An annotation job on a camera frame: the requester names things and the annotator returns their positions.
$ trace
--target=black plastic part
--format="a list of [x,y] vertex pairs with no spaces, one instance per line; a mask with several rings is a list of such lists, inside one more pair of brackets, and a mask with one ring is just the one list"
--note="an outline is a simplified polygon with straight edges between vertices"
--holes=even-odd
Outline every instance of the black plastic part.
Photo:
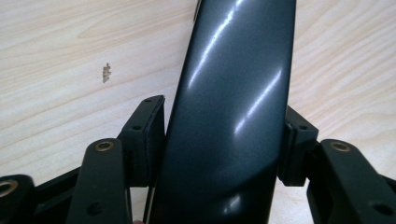
[[153,186],[156,179],[165,138],[164,101],[162,95],[142,101],[118,136],[125,153],[129,187]]
[[35,186],[28,175],[0,178],[0,223],[18,224],[31,221],[35,209]]
[[303,186],[304,158],[317,144],[318,129],[288,106],[277,176],[285,186]]
[[396,223],[396,195],[357,148],[328,139],[309,157],[315,223]]
[[65,223],[78,173],[79,167],[35,188],[34,223]]
[[131,223],[120,140],[90,144],[85,152],[66,223]]
[[149,223],[267,221],[294,16],[294,0],[201,2]]
[[389,177],[386,177],[386,176],[382,176],[382,177],[384,177],[385,181],[387,181],[387,183],[390,186],[390,188],[396,194],[396,180],[390,179]]

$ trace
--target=black mounting arm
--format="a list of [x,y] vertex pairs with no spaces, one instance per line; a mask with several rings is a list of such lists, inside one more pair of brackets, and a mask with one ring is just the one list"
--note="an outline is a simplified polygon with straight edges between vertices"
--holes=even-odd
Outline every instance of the black mounting arm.
[[[163,102],[163,96],[144,100],[118,139],[88,146],[80,168],[37,187],[26,175],[1,177],[0,222],[131,223],[129,188],[152,189],[163,156]],[[286,186],[309,179],[315,223],[395,223],[396,182],[349,143],[318,143],[317,136],[318,129],[288,107],[278,177]]]

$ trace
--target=curved plastic panel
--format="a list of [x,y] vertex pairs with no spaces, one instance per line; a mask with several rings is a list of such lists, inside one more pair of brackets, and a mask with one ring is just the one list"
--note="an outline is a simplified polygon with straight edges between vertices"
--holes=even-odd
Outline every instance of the curved plastic panel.
[[263,223],[287,106],[295,1],[202,1],[149,223]]

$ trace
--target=wooden table surface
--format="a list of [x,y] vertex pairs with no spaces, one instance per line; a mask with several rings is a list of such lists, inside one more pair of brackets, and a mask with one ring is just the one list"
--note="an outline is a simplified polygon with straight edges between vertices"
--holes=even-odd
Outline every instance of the wooden table surface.
[[[169,119],[196,0],[1,5],[0,176],[26,174],[38,185],[80,166],[88,144],[117,136],[152,95],[165,95]],[[319,139],[352,143],[391,178],[395,36],[395,1],[298,1],[289,98]],[[133,189],[134,218],[145,193]],[[277,183],[270,222],[312,223],[305,188]]]

